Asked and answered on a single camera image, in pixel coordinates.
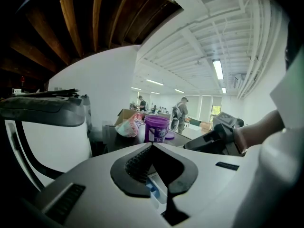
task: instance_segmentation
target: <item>desk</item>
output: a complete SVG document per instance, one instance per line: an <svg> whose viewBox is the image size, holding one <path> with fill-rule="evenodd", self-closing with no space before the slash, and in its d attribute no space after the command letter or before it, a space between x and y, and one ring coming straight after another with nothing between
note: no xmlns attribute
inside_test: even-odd
<svg viewBox="0 0 304 228"><path fill-rule="evenodd" d="M179 133L175 133L174 139L165 139L164 143L178 147L183 146L190 140L190 138L187 138ZM115 126L106 125L103 126L103 143L106 145L104 153L109 153L143 143L143 141L137 136L134 138L123 137L117 133L117 131L115 130Z"/></svg>

